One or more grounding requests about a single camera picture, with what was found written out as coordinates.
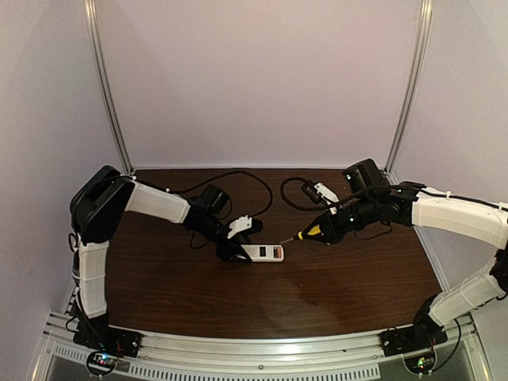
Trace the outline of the yellow handled screwdriver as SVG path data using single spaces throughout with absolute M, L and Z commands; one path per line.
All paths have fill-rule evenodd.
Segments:
M 280 244 L 286 244 L 292 241 L 319 241 L 321 239 L 320 225 L 314 225 L 297 232 L 294 236 L 280 241 Z

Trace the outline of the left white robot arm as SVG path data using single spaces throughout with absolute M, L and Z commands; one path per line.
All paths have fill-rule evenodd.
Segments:
M 87 318 L 106 315 L 106 253 L 126 212 L 157 217 L 203 235 L 217 245 L 223 260 L 247 262 L 252 258 L 236 241 L 235 226 L 220 222 L 212 213 L 217 190 L 197 198 L 185 198 L 121 174 L 116 168 L 100 168 L 70 203 L 71 227 L 77 235 L 79 307 Z

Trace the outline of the white remote control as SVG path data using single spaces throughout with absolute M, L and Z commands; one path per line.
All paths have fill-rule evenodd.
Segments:
M 282 247 L 280 244 L 243 244 L 245 251 L 252 257 L 253 263 L 282 263 L 273 257 L 273 249 Z

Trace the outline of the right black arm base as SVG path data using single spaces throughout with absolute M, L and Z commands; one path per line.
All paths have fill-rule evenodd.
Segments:
M 379 334 L 385 357 L 430 348 L 433 344 L 443 344 L 448 340 L 442 325 L 430 316 L 430 306 L 436 294 L 427 298 L 416 313 L 411 325 L 405 328 L 389 328 Z

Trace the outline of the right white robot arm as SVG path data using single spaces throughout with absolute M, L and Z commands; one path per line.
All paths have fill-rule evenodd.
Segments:
M 372 159 L 346 168 L 343 176 L 352 191 L 349 204 L 331 202 L 296 239 L 337 244 L 346 234 L 379 222 L 440 229 L 496 248 L 486 265 L 428 301 L 418 320 L 437 326 L 507 295 L 505 204 L 438 191 L 421 183 L 392 185 Z

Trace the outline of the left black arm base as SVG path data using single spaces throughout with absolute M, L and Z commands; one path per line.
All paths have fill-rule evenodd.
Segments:
M 110 326 L 107 314 L 96 318 L 83 315 L 79 316 L 77 332 L 72 340 L 75 344 L 110 355 L 137 358 L 141 334 Z

